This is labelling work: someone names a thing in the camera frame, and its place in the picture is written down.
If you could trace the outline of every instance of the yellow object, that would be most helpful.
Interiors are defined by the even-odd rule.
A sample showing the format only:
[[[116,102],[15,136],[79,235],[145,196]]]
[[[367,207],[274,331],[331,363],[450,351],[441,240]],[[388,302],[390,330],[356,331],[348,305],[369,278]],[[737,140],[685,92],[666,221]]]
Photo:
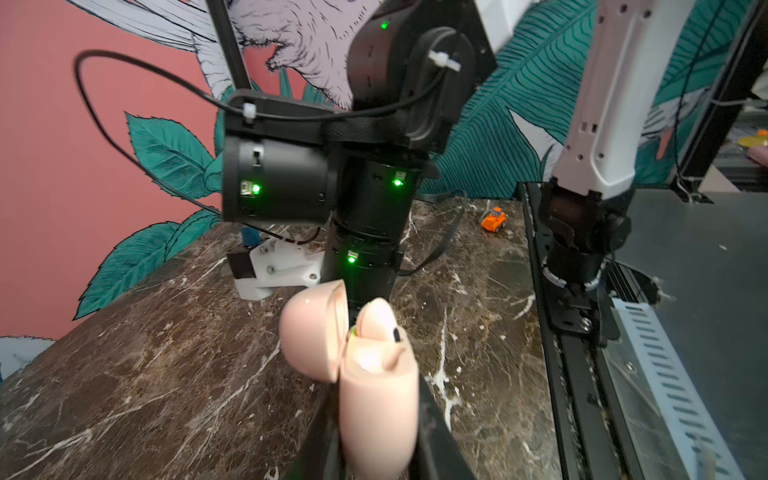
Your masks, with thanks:
[[[757,147],[758,145],[768,147],[768,130],[758,130],[754,137],[741,137],[738,143],[746,148]]]

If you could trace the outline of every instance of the black frame pole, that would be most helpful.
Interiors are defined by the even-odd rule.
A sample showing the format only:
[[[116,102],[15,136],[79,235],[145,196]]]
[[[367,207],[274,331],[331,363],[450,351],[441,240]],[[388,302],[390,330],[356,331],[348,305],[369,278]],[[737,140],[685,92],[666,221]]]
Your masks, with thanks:
[[[214,23],[216,35],[219,37],[219,45],[227,60],[227,67],[230,69],[232,82],[236,89],[250,88],[250,77],[245,68],[243,56],[240,53],[240,46],[237,44],[235,29],[230,20],[227,0],[206,0],[208,4],[208,13]]]

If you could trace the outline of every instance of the white cable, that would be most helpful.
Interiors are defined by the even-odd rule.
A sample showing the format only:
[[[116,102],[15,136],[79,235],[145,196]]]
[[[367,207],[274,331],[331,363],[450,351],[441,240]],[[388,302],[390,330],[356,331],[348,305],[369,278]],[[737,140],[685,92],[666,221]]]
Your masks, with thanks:
[[[692,204],[694,202],[694,197],[690,194],[690,192],[686,189],[686,187],[683,187],[683,184],[680,182],[680,173],[675,173],[675,181],[677,182],[677,188],[681,189],[686,196],[688,196],[688,203]]]
[[[758,100],[756,98],[745,98],[744,100],[729,100],[729,101],[715,100],[713,98],[712,100],[710,100],[710,103],[715,104],[718,107],[734,107],[736,105],[748,105],[751,107],[758,107],[758,108],[768,107],[768,101]]]

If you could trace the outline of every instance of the brown marble surface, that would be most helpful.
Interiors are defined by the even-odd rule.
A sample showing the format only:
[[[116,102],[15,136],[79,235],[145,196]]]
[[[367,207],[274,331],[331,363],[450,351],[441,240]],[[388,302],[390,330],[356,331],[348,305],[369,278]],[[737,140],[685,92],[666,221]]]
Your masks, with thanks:
[[[406,266],[457,204],[414,205]],[[472,201],[446,255],[391,301],[478,478],[559,478],[522,208],[499,204],[500,235],[479,227],[490,203]],[[238,241],[236,225],[214,228],[4,381],[0,478],[285,474],[327,387],[280,355],[299,288],[238,298],[224,256]]]

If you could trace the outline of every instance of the teal leaf painting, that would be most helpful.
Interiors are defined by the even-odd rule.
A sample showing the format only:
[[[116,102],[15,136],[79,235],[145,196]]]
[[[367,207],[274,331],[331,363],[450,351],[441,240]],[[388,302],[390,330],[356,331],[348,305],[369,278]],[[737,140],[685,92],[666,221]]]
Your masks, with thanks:
[[[290,80],[288,78],[288,70],[285,68],[280,69],[280,97],[293,98],[293,92],[290,88]]]
[[[136,158],[145,167],[188,197],[202,198],[210,194],[205,187],[204,173],[214,159],[192,132],[164,118],[126,116]]]
[[[654,105],[680,97],[690,63],[694,60],[694,53],[701,43],[701,36],[713,21],[720,2],[721,0],[699,0],[694,6],[677,40]],[[750,0],[727,0],[720,14],[714,18],[710,33],[704,41],[688,81],[687,91],[706,87],[715,80],[749,6]]]
[[[208,210],[199,210],[190,215],[174,232],[165,246],[165,260],[169,260],[194,242],[203,233],[221,222],[221,216]]]
[[[436,158],[442,178],[425,182],[426,193],[460,187],[471,197],[511,197],[517,182],[539,178],[539,157],[510,111],[564,143],[594,17],[588,0],[550,0],[524,15]]]
[[[304,96],[301,99],[302,101],[308,101],[316,104],[327,104],[329,100],[322,90],[314,88],[309,82],[307,82],[306,86],[304,87]]]
[[[234,92],[234,88],[227,87],[221,96],[221,101],[227,103]],[[224,110],[221,108],[216,114],[216,126],[214,127],[214,153],[218,156],[224,151]]]
[[[166,260],[168,242],[179,226],[156,223],[118,243],[88,283],[74,319],[105,307],[158,268]]]
[[[221,192],[221,167],[223,156],[224,152],[220,152],[217,157],[214,158],[214,161],[210,162],[208,167],[205,169],[205,173],[203,173],[205,187],[211,193]]]
[[[720,1],[696,3],[654,105],[680,96],[693,54]],[[714,19],[687,91],[700,90],[714,81],[749,3],[728,1]],[[542,162],[540,146],[526,141],[526,133],[513,117],[547,132],[553,144],[565,142],[592,41],[595,5],[592,0],[549,0],[526,12],[512,40],[497,55],[498,69],[467,102],[445,152],[435,157],[442,178],[427,180],[423,193],[465,188],[471,197],[510,197],[517,182],[546,175],[541,166],[551,164],[555,152],[544,152],[547,161]],[[664,131],[674,120],[665,118],[660,123]],[[690,133],[682,123],[679,144],[685,144]],[[655,160],[658,144],[655,138],[638,151],[636,182],[665,179],[669,174],[669,161]]]

